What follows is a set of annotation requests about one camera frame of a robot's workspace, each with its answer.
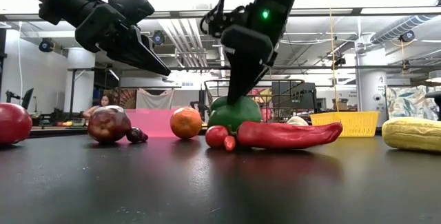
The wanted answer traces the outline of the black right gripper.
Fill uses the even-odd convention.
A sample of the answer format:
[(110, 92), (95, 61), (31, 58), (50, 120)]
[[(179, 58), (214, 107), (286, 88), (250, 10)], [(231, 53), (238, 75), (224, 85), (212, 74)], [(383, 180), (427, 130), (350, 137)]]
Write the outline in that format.
[(266, 34), (239, 25), (226, 28), (220, 42), (230, 64), (227, 104), (234, 105), (271, 70), (277, 54)]

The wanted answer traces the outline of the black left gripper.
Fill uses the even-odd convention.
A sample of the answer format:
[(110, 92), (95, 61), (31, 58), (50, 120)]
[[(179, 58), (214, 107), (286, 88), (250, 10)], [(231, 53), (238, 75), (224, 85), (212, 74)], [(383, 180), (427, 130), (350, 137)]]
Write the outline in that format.
[(171, 70), (151, 50), (149, 39), (132, 26), (136, 8), (122, 3), (99, 4), (76, 29), (77, 41), (87, 50), (132, 67), (168, 76)]

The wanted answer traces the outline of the green bell pepper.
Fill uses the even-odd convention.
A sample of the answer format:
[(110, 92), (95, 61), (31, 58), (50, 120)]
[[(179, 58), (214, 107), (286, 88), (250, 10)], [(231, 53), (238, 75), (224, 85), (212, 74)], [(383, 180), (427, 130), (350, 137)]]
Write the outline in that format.
[(261, 113), (258, 104), (249, 97), (242, 97), (234, 105), (227, 103), (227, 97), (222, 96), (214, 100), (210, 107), (207, 126), (231, 126), (232, 131), (237, 131), (239, 126), (246, 121), (261, 122)]

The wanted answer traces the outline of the white garlic bulb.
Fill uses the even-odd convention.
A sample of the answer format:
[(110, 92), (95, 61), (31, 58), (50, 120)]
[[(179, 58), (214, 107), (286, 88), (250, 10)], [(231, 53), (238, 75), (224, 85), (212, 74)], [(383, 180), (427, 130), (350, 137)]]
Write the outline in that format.
[(302, 117), (300, 116), (292, 116), (288, 121), (287, 124), (290, 125), (301, 125), (301, 126), (308, 126), (308, 122), (306, 122), (306, 120), (304, 120)]

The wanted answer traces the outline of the long bright red pepper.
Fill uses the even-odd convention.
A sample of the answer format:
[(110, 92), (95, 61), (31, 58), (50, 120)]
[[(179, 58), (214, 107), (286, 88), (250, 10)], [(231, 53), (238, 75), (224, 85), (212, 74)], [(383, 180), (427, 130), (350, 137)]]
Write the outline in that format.
[(290, 125), (244, 122), (237, 129), (237, 141), (247, 147), (269, 150), (306, 149), (334, 142), (342, 133), (341, 123)]

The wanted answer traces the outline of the small red tomato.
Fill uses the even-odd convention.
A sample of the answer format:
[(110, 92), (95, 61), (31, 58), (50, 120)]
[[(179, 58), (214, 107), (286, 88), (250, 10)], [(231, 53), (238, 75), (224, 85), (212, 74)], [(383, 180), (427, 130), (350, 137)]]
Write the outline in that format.
[(205, 141), (211, 148), (224, 148), (224, 140), (229, 135), (228, 129), (221, 125), (213, 125), (205, 133)]

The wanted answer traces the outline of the small orange chili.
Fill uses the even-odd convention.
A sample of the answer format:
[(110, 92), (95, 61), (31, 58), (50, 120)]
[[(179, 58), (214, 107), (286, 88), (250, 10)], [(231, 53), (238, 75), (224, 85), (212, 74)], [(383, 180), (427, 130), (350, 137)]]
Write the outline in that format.
[(236, 147), (236, 139), (234, 136), (226, 136), (223, 141), (224, 147), (228, 152), (231, 152)]

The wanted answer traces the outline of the orange fruit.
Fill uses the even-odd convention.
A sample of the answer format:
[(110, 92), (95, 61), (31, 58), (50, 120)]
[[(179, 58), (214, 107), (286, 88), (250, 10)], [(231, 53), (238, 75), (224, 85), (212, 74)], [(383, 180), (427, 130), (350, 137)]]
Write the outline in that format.
[(170, 118), (170, 128), (180, 139), (190, 139), (198, 135), (203, 121), (200, 113), (194, 108), (179, 108)]

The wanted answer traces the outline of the dark red apple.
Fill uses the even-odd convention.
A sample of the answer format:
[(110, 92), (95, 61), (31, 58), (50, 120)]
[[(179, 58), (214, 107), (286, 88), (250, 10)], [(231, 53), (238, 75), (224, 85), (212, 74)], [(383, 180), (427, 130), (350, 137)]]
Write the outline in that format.
[(116, 143), (132, 128), (125, 110), (117, 105), (98, 107), (88, 121), (88, 134), (103, 144)]

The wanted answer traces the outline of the small purple eggplant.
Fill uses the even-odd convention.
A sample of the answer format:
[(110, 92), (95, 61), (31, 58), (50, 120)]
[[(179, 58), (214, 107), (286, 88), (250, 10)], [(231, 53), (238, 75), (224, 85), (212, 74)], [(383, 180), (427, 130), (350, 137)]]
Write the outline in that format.
[(136, 127), (131, 128), (125, 136), (131, 143), (144, 143), (148, 140), (148, 135)]

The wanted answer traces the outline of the large red tomato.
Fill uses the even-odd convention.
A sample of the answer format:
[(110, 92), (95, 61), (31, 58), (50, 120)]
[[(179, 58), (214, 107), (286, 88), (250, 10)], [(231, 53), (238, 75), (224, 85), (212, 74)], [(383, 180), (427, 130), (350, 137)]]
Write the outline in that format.
[(32, 119), (26, 109), (14, 103), (0, 103), (0, 145), (27, 139), (31, 129)]

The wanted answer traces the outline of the yellow corn cob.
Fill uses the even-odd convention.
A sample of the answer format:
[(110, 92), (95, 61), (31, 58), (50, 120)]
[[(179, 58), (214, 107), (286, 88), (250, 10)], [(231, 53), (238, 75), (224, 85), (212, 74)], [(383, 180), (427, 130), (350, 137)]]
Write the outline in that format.
[(396, 149), (441, 152), (441, 121), (392, 118), (383, 123), (382, 138)]

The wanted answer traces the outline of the brown patterned tapestry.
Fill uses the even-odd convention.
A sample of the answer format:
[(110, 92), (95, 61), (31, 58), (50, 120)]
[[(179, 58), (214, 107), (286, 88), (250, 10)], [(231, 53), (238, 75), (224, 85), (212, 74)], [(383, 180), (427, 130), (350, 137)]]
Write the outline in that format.
[(136, 93), (137, 90), (135, 89), (114, 89), (107, 91), (107, 94), (110, 96), (111, 102), (124, 109), (136, 108)]

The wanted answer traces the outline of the white hanging cloth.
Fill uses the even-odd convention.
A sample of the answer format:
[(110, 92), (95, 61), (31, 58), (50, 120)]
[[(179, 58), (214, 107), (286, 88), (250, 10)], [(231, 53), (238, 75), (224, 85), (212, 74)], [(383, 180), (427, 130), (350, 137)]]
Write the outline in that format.
[(173, 96), (173, 89), (154, 95), (139, 88), (136, 92), (136, 109), (170, 110), (172, 108)]

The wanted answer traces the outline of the person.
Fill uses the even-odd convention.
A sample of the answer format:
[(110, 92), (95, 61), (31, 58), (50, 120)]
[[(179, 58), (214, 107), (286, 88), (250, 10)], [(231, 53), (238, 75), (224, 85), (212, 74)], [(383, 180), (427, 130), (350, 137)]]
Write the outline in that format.
[(105, 94), (101, 97), (101, 101), (98, 105), (92, 106), (90, 109), (82, 112), (82, 116), (84, 118), (90, 118), (90, 116), (93, 114), (93, 112), (99, 108), (99, 107), (105, 107), (113, 104), (113, 98), (112, 96)]

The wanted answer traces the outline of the plain white round column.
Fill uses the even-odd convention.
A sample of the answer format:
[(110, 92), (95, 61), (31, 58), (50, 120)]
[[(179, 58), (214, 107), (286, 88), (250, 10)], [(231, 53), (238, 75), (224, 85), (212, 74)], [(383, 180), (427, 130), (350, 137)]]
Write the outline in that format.
[(73, 112), (82, 112), (92, 106), (94, 89), (94, 71), (85, 71), (95, 66), (95, 54), (83, 48), (70, 48), (68, 50), (68, 69), (78, 68), (75, 76), (67, 71), (65, 85), (64, 111), (70, 111), (72, 80), (74, 79)]

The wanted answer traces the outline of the pink plastic basket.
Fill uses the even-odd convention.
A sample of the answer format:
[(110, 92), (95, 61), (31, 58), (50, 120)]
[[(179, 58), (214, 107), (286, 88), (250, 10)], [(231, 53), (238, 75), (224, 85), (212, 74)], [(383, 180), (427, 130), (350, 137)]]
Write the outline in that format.
[(126, 110), (132, 126), (141, 129), (150, 138), (176, 138), (170, 127), (173, 113), (174, 110)]

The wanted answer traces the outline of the cardboard box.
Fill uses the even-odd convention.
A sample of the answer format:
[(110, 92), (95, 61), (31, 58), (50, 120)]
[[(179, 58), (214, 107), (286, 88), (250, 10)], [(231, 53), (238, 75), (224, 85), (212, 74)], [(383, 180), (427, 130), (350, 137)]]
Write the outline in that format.
[(333, 102), (333, 109), (335, 111), (347, 111), (348, 108), (348, 99), (339, 98), (339, 99), (332, 99)]

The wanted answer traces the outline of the yellow plastic basket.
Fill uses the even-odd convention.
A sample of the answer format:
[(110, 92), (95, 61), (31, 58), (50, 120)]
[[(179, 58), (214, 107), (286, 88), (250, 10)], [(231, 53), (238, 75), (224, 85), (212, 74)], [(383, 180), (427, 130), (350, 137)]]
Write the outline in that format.
[(373, 137), (379, 112), (324, 112), (311, 114), (313, 125), (326, 125), (341, 122), (343, 129), (341, 138)]

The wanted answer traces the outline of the white column with signs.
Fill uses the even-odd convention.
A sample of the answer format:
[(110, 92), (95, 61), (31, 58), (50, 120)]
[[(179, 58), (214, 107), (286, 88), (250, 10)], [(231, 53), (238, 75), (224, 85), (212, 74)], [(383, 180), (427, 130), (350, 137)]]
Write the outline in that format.
[[(356, 65), (386, 65), (386, 52), (384, 48), (372, 50), (356, 55)], [(363, 112), (379, 112), (377, 128), (387, 120), (387, 107), (385, 88), (387, 86), (387, 73), (384, 69), (357, 69), (356, 86), (358, 97), (358, 110)]]

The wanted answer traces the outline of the black monitor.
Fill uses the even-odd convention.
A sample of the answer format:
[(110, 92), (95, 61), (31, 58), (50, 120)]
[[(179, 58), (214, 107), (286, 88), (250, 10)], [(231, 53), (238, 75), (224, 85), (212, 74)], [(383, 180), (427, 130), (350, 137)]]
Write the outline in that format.
[(30, 100), (32, 98), (34, 92), (34, 88), (30, 88), (29, 90), (26, 91), (26, 93), (24, 94), (24, 97), (22, 98), (22, 103), (21, 106), (27, 110), (30, 104)]

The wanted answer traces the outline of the colourful wall poster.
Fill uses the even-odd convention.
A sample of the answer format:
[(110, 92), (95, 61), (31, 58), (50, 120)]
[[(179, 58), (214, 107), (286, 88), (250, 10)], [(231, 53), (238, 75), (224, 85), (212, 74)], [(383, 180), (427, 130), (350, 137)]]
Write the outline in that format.
[(259, 105), (262, 121), (272, 120), (274, 111), (271, 88), (256, 88), (252, 90), (253, 100)]

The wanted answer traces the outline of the silver ventilation duct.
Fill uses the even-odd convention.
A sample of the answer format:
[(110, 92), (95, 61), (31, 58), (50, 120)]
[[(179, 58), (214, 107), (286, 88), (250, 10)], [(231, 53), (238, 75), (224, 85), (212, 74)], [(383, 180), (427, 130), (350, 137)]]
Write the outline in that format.
[(376, 32), (369, 40), (371, 44), (378, 45), (391, 41), (409, 30), (426, 23), (427, 21), (435, 18), (436, 15), (413, 15), (408, 17), (403, 17), (389, 24), (387, 27)]

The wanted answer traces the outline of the floral wall tapestry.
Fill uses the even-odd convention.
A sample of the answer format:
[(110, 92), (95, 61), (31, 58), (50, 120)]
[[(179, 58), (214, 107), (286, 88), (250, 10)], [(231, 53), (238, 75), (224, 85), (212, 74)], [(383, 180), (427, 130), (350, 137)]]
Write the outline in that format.
[(437, 121), (439, 107), (434, 99), (425, 97), (435, 91), (441, 91), (441, 86), (387, 87), (389, 118), (414, 117)]

